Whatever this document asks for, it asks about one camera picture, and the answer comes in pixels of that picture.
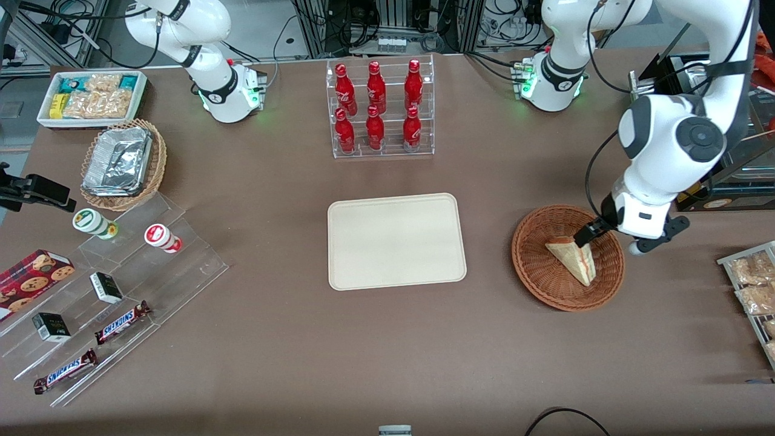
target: clear acrylic display stand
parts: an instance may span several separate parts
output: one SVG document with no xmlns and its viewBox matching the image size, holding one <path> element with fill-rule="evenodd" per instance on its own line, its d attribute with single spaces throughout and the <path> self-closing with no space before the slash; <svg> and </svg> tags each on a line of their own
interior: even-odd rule
<svg viewBox="0 0 775 436">
<path fill-rule="evenodd" d="M 14 380 L 29 385 L 30 395 L 36 379 L 94 348 L 99 361 L 96 367 L 82 369 L 42 395 L 52 407 L 68 404 L 228 269 L 183 214 L 183 209 L 160 193 L 126 211 L 115 220 L 119 225 L 116 237 L 90 237 L 68 256 L 76 272 L 66 283 L 25 306 L 6 321 L 7 325 L 2 324 L 3 365 Z M 168 254 L 146 244 L 143 233 L 153 223 L 169 227 L 183 241 L 182 249 Z M 108 304 L 97 298 L 89 280 L 97 271 L 113 276 L 124 295 L 121 303 Z M 143 300 L 152 312 L 97 346 L 94 333 Z M 38 312 L 59 313 L 71 338 L 60 344 L 42 341 L 31 319 Z"/>
<path fill-rule="evenodd" d="M 419 106 L 418 118 L 422 124 L 420 130 L 420 146 L 414 153 L 404 150 L 404 120 L 406 108 L 404 106 L 404 81 L 409 72 L 409 61 L 420 61 L 420 75 L 422 76 L 422 104 Z M 433 71 L 433 57 L 425 56 L 388 56 L 379 57 L 382 77 L 385 79 L 387 89 L 387 112 L 382 114 L 385 125 L 385 144 L 381 151 L 374 151 L 367 142 L 366 120 L 369 97 L 366 91 L 366 83 L 369 80 L 369 62 L 371 59 L 350 57 L 328 61 L 325 74 L 325 90 L 329 99 L 329 123 L 331 125 L 331 144 L 334 158 L 359 158 L 359 157 L 416 157 L 433 154 L 436 151 L 435 131 L 433 122 L 436 116 L 434 110 L 433 84 L 436 79 Z M 358 104 L 358 113 L 350 117 L 350 122 L 355 129 L 355 153 L 344 154 L 336 140 L 334 124 L 336 118 L 334 111 L 339 107 L 336 100 L 336 74 L 334 67 L 337 64 L 347 66 L 347 75 L 355 86 L 355 101 Z"/>
<path fill-rule="evenodd" d="M 750 248 L 745 251 L 740 251 L 739 253 L 735 253 L 731 256 L 727 256 L 726 258 L 721 258 L 716 261 L 717 264 L 722 265 L 724 267 L 724 270 L 726 271 L 727 275 L 729 276 L 729 280 L 732 281 L 732 286 L 735 287 L 735 296 L 737 296 L 740 303 L 745 306 L 746 303 L 742 301 L 741 295 L 740 295 L 740 289 L 744 288 L 745 285 L 740 283 L 737 276 L 732 272 L 732 261 L 735 259 L 740 258 L 746 258 L 750 256 L 751 254 L 756 254 L 761 251 L 764 251 L 767 254 L 767 257 L 770 258 L 770 261 L 773 262 L 773 265 L 775 265 L 775 253 L 773 253 L 773 249 L 775 249 L 775 241 L 768 242 L 766 244 L 761 244 L 757 247 Z M 772 320 L 775 318 L 773 315 L 750 315 L 746 313 L 748 320 L 751 322 L 751 325 L 753 326 L 753 330 L 756 332 L 756 337 L 759 338 L 759 343 L 761 343 L 762 348 L 764 348 L 764 345 L 769 341 L 775 341 L 775 337 L 770 337 L 769 334 L 767 334 L 766 329 L 764 328 L 764 323 L 766 323 L 769 320 Z M 773 360 L 772 357 L 768 353 L 764 353 L 767 356 L 767 360 L 770 361 L 770 366 L 772 369 L 775 369 L 775 360 Z"/>
</svg>

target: red bottle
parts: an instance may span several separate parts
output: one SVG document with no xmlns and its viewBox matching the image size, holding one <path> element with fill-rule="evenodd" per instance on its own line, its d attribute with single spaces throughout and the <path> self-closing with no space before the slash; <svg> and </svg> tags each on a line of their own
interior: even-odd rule
<svg viewBox="0 0 775 436">
<path fill-rule="evenodd" d="M 409 110 L 412 106 L 420 107 L 422 103 L 422 76 L 420 76 L 420 61 L 409 61 L 409 74 L 404 82 L 404 106 Z"/>
<path fill-rule="evenodd" d="M 385 113 L 388 110 L 388 95 L 385 91 L 385 79 L 380 73 L 380 63 L 377 61 L 369 62 L 369 81 L 366 83 L 366 90 L 369 92 L 369 104 L 376 106 L 380 113 Z"/>
<path fill-rule="evenodd" d="M 358 105 L 355 103 L 355 87 L 353 81 L 347 77 L 347 67 L 344 64 L 337 64 L 336 71 L 336 99 L 339 100 L 339 107 L 347 111 L 347 115 L 355 116 L 358 113 Z"/>
<path fill-rule="evenodd" d="M 336 116 L 334 130 L 336 130 L 336 140 L 339 141 L 339 148 L 342 149 L 344 154 L 355 153 L 355 130 L 353 130 L 353 124 L 347 119 L 347 114 L 342 108 L 336 108 L 334 115 Z"/>
<path fill-rule="evenodd" d="M 417 106 L 412 106 L 406 111 L 404 120 L 404 150 L 414 153 L 420 148 L 420 129 L 422 124 L 417 118 Z"/>
<path fill-rule="evenodd" d="M 369 147 L 379 151 L 384 146 L 385 124 L 380 118 L 380 111 L 375 105 L 369 106 L 369 119 L 366 120 L 366 131 L 369 133 Z"/>
</svg>

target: red cookie box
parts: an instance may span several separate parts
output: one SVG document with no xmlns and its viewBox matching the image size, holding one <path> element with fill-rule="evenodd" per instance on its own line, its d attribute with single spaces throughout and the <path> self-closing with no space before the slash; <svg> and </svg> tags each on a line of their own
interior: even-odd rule
<svg viewBox="0 0 775 436">
<path fill-rule="evenodd" d="M 70 259 L 37 250 L 0 273 L 0 321 L 75 272 Z"/>
</svg>

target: brown woven basket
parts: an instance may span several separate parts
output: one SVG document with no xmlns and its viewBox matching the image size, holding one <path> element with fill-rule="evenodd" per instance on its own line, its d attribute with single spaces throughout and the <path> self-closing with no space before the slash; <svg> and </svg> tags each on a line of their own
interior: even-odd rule
<svg viewBox="0 0 775 436">
<path fill-rule="evenodd" d="M 164 138 L 161 137 L 159 130 L 157 130 L 153 124 L 148 123 L 143 119 L 133 119 L 128 123 L 116 124 L 108 127 L 108 130 L 129 129 L 130 127 L 143 127 L 150 130 L 153 134 L 151 155 L 148 160 L 148 169 L 146 170 L 145 187 L 139 195 L 134 197 L 97 197 L 86 193 L 86 191 L 81 188 L 81 194 L 86 201 L 94 207 L 109 209 L 115 212 L 124 212 L 130 207 L 148 199 L 159 189 L 159 185 L 161 185 L 161 179 L 164 177 L 164 165 L 167 163 L 167 145 L 164 144 Z M 91 142 L 91 147 L 89 147 L 89 151 L 86 152 L 86 158 L 81 166 L 81 177 L 86 176 L 86 170 L 89 168 L 89 162 L 91 162 L 91 154 L 94 153 L 98 138 L 99 135 Z"/>
<path fill-rule="evenodd" d="M 519 278 L 536 298 L 560 310 L 592 310 L 614 297 L 625 276 L 622 247 L 612 233 L 590 243 L 597 277 L 582 285 L 544 245 L 550 238 L 572 237 L 594 216 L 584 209 L 551 205 L 533 210 L 511 240 L 511 259 Z"/>
</svg>

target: table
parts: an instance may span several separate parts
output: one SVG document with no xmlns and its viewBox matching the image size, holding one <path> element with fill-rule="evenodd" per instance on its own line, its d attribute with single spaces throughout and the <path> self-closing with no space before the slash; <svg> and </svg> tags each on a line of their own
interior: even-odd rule
<svg viewBox="0 0 775 436">
<path fill-rule="evenodd" d="M 624 83 L 655 52 L 598 58 Z M 233 267 L 68 407 L 50 409 L 0 369 L 2 434 L 522 434 L 552 406 L 612 434 L 772 434 L 772 386 L 742 383 L 766 360 L 715 264 L 773 239 L 772 214 L 692 214 L 670 244 L 627 256 L 609 304 L 551 309 L 518 280 L 512 233 L 536 207 L 585 205 L 587 161 L 629 97 L 592 72 L 570 108 L 545 113 L 463 56 L 435 59 L 436 155 L 388 162 L 332 158 L 324 62 L 282 64 L 266 109 L 234 125 L 202 109 L 182 69 L 147 70 L 144 118 L 169 150 L 161 190 Z M 94 134 L 41 128 L 26 172 L 76 188 L 83 206 Z M 626 165 L 614 141 L 593 171 L 598 201 Z M 332 202 L 433 192 L 460 206 L 462 282 L 329 287 Z M 69 253 L 85 239 L 70 219 L 10 213 L 0 265 L 39 247 Z M 542 426 L 534 434 L 595 434 L 576 417 Z"/>
</svg>

